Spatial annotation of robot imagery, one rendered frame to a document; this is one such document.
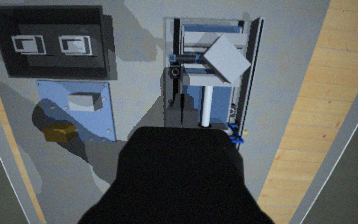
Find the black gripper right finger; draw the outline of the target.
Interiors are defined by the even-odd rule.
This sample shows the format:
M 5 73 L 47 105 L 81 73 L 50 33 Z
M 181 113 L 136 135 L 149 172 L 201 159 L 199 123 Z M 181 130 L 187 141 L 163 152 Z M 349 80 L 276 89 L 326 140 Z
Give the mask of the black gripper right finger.
M 182 98 L 182 128 L 197 128 L 198 109 L 192 108 L 189 94 L 183 94 Z

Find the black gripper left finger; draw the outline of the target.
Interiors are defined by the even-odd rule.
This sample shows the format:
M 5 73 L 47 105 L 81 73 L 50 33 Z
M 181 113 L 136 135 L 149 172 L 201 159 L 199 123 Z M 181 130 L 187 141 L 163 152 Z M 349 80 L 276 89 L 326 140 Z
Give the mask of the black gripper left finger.
M 183 94 L 176 93 L 173 107 L 166 109 L 166 127 L 181 128 Z

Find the yellow rectangular block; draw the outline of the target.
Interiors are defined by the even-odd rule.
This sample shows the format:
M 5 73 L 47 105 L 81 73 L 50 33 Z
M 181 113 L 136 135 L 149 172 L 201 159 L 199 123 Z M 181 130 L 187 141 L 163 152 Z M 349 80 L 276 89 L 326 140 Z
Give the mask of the yellow rectangular block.
M 75 124 L 53 123 L 42 128 L 45 140 L 47 142 L 64 142 L 68 143 L 75 137 Z

